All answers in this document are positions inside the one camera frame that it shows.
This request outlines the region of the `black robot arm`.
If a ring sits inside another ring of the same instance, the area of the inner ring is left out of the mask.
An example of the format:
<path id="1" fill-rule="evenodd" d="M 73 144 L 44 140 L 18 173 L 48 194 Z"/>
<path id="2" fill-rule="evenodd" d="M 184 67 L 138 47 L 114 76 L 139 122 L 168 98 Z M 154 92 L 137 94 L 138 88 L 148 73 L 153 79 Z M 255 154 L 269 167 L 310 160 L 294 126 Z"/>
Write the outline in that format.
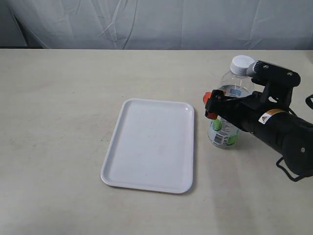
<path id="1" fill-rule="evenodd" d="M 277 102 L 262 102 L 261 92 L 241 98 L 221 90 L 203 96 L 205 116 L 222 117 L 243 132 L 251 133 L 279 154 L 287 168 L 282 170 L 297 182 L 313 175 L 313 125 L 295 116 Z"/>

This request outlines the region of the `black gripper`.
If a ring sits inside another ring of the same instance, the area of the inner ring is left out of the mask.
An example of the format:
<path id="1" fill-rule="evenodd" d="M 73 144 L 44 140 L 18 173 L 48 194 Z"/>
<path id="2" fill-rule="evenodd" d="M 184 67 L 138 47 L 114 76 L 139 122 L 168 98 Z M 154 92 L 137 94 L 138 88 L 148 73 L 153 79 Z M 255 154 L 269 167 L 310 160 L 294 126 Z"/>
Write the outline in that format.
<path id="1" fill-rule="evenodd" d="M 263 91 L 235 98 L 226 96 L 222 90 L 213 90 L 203 96 L 205 117 L 220 116 L 252 134 L 292 134 L 291 95 L 292 91 Z"/>

